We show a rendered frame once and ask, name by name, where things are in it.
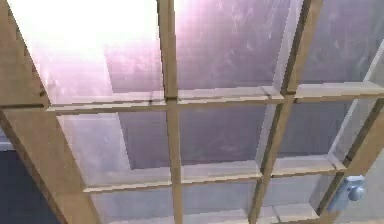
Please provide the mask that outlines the wooden glass-paned door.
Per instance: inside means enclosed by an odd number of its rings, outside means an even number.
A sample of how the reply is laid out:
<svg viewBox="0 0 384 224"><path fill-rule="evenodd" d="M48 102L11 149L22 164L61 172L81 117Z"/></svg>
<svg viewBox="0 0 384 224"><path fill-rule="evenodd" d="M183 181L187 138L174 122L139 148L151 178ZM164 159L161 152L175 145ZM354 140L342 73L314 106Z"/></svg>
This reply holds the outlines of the wooden glass-paned door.
<svg viewBox="0 0 384 224"><path fill-rule="evenodd" d="M0 0L0 149L60 224L334 224L384 149L384 0Z"/></svg>

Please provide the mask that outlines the grey round door knob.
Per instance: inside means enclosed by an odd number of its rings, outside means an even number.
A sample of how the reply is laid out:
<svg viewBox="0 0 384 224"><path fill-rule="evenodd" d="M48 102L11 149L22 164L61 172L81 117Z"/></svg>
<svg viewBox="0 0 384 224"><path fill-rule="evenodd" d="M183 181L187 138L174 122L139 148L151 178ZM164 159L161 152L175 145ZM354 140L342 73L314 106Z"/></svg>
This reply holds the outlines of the grey round door knob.
<svg viewBox="0 0 384 224"><path fill-rule="evenodd" d="M366 190L363 186L365 178L362 175L348 176L336 190L327 207L328 212L343 211L351 201L361 200Z"/></svg>

